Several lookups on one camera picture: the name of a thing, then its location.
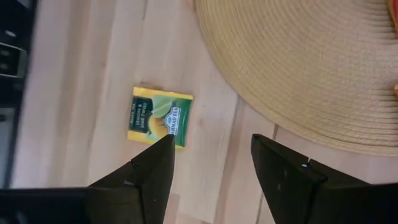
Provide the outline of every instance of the tea bag packet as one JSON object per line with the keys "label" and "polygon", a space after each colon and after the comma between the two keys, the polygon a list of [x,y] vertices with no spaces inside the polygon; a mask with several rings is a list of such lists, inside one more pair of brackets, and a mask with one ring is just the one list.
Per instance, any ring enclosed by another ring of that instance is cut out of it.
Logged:
{"label": "tea bag packet", "polygon": [[174,134],[177,148],[184,148],[192,100],[192,95],[135,87],[128,139],[153,144]]}

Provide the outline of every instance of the wooden table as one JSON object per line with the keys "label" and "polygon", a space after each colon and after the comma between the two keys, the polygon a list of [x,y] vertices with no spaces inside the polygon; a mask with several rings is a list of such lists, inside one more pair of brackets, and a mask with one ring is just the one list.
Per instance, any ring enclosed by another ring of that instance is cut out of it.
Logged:
{"label": "wooden table", "polygon": [[309,142],[240,99],[207,51],[193,0],[41,0],[39,11],[14,187],[86,186],[147,148],[126,138],[141,85],[195,97],[166,224],[273,223],[252,133],[371,183],[398,181],[398,158]]}

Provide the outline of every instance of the dark object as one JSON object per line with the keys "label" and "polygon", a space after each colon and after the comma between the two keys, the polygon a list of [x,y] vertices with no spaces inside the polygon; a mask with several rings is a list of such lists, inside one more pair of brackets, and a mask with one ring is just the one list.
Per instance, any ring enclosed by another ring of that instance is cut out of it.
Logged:
{"label": "dark object", "polygon": [[398,184],[368,184],[260,134],[251,152],[276,224],[398,223]]}
{"label": "dark object", "polygon": [[167,135],[87,188],[0,190],[0,223],[162,224],[174,145]]}

